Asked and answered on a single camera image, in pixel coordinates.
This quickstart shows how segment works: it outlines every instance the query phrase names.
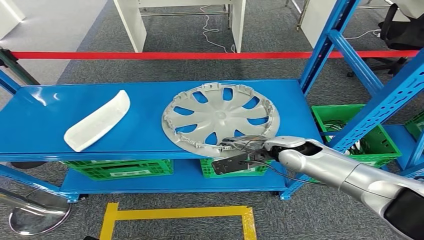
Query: red barrier tape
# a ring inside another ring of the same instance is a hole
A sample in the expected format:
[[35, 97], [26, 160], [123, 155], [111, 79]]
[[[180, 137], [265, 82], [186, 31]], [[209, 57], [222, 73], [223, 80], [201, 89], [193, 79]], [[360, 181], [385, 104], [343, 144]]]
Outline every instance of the red barrier tape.
[[[415, 57], [418, 51], [358, 51], [361, 58]], [[18, 59], [63, 59], [63, 60], [234, 60], [234, 59], [308, 59], [311, 52], [48, 52], [14, 51]], [[330, 58], [339, 59], [340, 52], [330, 53]]]

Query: table leg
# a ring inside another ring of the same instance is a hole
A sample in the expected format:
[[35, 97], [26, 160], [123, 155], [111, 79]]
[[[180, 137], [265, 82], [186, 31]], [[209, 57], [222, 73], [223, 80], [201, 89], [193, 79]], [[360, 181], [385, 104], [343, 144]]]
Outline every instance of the table leg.
[[243, 26], [245, 23], [246, 0], [234, 0], [231, 6], [231, 30], [237, 53], [242, 52]]
[[143, 52], [147, 31], [136, 0], [113, 0], [136, 53]]

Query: white plastic part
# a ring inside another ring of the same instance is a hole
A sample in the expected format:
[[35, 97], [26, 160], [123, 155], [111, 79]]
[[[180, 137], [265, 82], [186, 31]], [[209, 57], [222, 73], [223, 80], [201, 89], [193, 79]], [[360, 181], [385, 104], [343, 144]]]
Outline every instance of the white plastic part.
[[71, 126], [63, 136], [65, 142], [75, 151], [81, 152], [108, 133], [130, 109], [130, 98], [125, 90], [105, 105]]
[[[230, 99], [224, 97], [224, 92], [228, 90], [231, 92]], [[202, 95], [204, 100], [197, 100], [198, 97], [194, 94]], [[252, 100], [256, 100], [257, 104], [247, 107], [246, 104]], [[189, 113], [181, 114], [178, 109]], [[262, 120], [263, 123], [252, 124], [252, 120]], [[193, 130], [179, 131], [181, 127], [187, 126], [192, 126]], [[231, 146], [219, 146], [224, 138], [234, 137], [237, 131], [244, 135], [272, 138], [279, 127], [280, 115], [265, 96], [245, 85], [217, 82], [179, 93], [162, 115], [163, 131], [171, 141], [188, 152], [207, 157], [232, 157], [240, 154], [239, 150]], [[208, 144], [207, 139], [213, 134], [216, 136], [216, 143]]]

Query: lower shelf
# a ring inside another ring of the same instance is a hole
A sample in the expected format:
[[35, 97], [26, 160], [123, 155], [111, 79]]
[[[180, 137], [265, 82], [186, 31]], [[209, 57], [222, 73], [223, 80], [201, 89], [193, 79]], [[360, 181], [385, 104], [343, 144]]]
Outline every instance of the lower shelf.
[[[279, 171], [283, 169], [275, 161], [272, 165]], [[176, 159], [174, 174], [168, 176], [94, 181], [71, 169], [60, 191], [69, 194], [111, 194], [261, 192], [285, 189], [284, 178], [272, 170], [263, 176], [204, 178], [198, 159]]]
[[[400, 170], [406, 171], [406, 165], [417, 142], [407, 131], [404, 125], [384, 125], [384, 129], [388, 132], [389, 136], [402, 153], [402, 155], [397, 158], [397, 163], [400, 167]], [[421, 158], [415, 163], [415, 165], [418, 166], [423, 163], [424, 155], [421, 155]]]

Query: white cable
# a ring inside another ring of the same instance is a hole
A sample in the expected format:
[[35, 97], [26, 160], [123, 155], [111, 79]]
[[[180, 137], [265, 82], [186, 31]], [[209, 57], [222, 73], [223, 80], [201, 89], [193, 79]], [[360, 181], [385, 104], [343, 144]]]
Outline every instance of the white cable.
[[[206, 6], [202, 6], [201, 8], [200, 8], [200, 11], [202, 11], [203, 13], [207, 13], [207, 11], [205, 11], [204, 10], [204, 8], [207, 8], [207, 7], [210, 7], [211, 5], [206, 5]], [[227, 51], [227, 48], [225, 47], [225, 46], [223, 46], [223, 45], [219, 45], [219, 44], [217, 44], [217, 43], [215, 43], [215, 42], [212, 42], [212, 41], [210, 41], [209, 40], [209, 38], [208, 38], [208, 35], [206, 35], [206, 33], [208, 33], [208, 32], [211, 32], [211, 33], [218, 33], [220, 30], [219, 29], [216, 29], [216, 28], [214, 28], [214, 29], [208, 29], [207, 27], [208, 27], [208, 25], [209, 25], [209, 20], [211, 19], [210, 17], [209, 17], [209, 15], [205, 15], [206, 16], [206, 23], [205, 23], [205, 25], [203, 26], [203, 32], [201, 33], [203, 36], [204, 36], [204, 38], [206, 39], [206, 42], [208, 42], [208, 43], [210, 43], [210, 44], [212, 44], [212, 45], [215, 45], [215, 46], [217, 46], [217, 47], [220, 47], [220, 48], [223, 48], [224, 49], [224, 52], [227, 54], [228, 53], [228, 51]], [[236, 46], [233, 44], [233, 45], [231, 45], [231, 51], [233, 52], [233, 53], [236, 53]]]
[[365, 35], [367, 35], [369, 33], [372, 33], [375, 36], [378, 36], [378, 34], [376, 32], [380, 32], [380, 31], [381, 31], [381, 29], [370, 30], [370, 31], [367, 31], [367, 32], [365, 32], [364, 34], [362, 34], [360, 36], [357, 36], [357, 37], [348, 37], [348, 38], [345, 38], [345, 39], [346, 40], [349, 40], [349, 39], [360, 39], [360, 38], [362, 38], [363, 36], [365, 36]]

